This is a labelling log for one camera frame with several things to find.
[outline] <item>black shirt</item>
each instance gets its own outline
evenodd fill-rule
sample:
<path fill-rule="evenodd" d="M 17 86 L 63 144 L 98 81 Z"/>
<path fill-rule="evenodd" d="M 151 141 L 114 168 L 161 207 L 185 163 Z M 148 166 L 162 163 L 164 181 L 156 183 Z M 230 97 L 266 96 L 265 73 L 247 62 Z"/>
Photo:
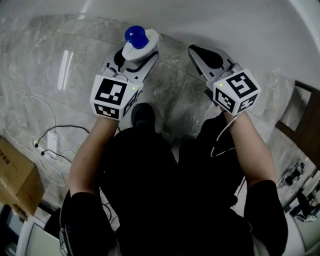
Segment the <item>black shirt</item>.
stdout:
<path fill-rule="evenodd" d="M 116 235 L 124 256 L 254 255 L 252 235 L 271 256 L 282 255 L 286 247 L 287 221 L 270 180 L 249 188 L 244 218 L 215 202 L 212 210 L 202 212 L 190 203 L 178 214 L 165 201 L 150 203 L 150 207 L 136 205 L 119 216 Z M 72 196 L 70 229 L 75 255 L 108 254 L 108 242 L 114 237 L 99 197 L 85 192 Z"/>

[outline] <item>black shoe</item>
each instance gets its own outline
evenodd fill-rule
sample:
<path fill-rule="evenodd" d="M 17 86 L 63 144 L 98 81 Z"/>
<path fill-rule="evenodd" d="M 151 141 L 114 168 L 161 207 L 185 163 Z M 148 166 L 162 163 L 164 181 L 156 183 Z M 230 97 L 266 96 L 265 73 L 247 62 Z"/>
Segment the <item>black shoe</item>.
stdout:
<path fill-rule="evenodd" d="M 134 106 L 131 114 L 132 127 L 155 130 L 155 112 L 148 103 L 139 103 Z"/>

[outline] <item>fiducial marker cube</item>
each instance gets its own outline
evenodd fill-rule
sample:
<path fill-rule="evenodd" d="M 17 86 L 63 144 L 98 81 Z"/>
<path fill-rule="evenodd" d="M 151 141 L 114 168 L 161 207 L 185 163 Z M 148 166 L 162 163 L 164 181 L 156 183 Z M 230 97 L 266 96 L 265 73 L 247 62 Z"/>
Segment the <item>fiducial marker cube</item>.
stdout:
<path fill-rule="evenodd" d="M 213 100 L 236 116 L 252 107 L 261 88 L 246 68 L 213 84 Z"/>
<path fill-rule="evenodd" d="M 92 110 L 98 116 L 121 120 L 142 88 L 143 85 L 97 74 L 90 96 Z"/>

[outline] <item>white wall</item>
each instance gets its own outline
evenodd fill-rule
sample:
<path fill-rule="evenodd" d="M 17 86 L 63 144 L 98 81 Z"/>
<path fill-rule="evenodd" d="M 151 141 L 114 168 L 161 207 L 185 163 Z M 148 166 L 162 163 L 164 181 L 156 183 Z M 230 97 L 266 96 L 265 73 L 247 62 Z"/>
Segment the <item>white wall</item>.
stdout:
<path fill-rule="evenodd" d="M 318 48 L 290 1 L 305 0 L 2 0 L 0 17 L 83 12 L 116 19 L 215 45 L 244 67 L 320 88 Z"/>

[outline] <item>floor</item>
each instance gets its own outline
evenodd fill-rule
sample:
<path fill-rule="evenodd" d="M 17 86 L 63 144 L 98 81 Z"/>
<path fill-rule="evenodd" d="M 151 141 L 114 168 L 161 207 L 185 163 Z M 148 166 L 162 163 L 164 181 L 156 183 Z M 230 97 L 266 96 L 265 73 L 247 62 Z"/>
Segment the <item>floor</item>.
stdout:
<path fill-rule="evenodd" d="M 0 18 L 0 134 L 36 163 L 45 187 L 43 200 L 53 208 L 61 206 L 68 190 L 68 184 L 60 186 L 63 180 L 53 168 L 67 181 L 70 165 L 45 161 L 33 149 L 32 137 L 39 138 L 54 124 L 93 127 L 96 117 L 89 97 L 95 75 L 101 74 L 106 53 L 123 40 L 130 26 L 86 15 Z M 181 142 L 196 136 L 206 119 L 220 113 L 203 93 L 206 85 L 187 50 L 188 45 L 162 34 L 159 59 L 138 99 L 154 107 L 156 131 L 172 144 L 176 157 Z M 277 178 L 298 158 L 313 169 L 297 146 L 274 127 L 291 101 L 294 81 L 259 68 L 251 72 L 262 91 L 248 114 L 273 155 Z M 120 122 L 121 129 L 130 127 L 130 115 Z M 76 128 L 55 132 L 60 153 L 76 152 L 87 136 Z M 65 156 L 72 159 L 74 154 Z M 50 182 L 44 170 L 59 185 Z M 246 186 L 235 207 L 240 215 L 245 199 Z"/>

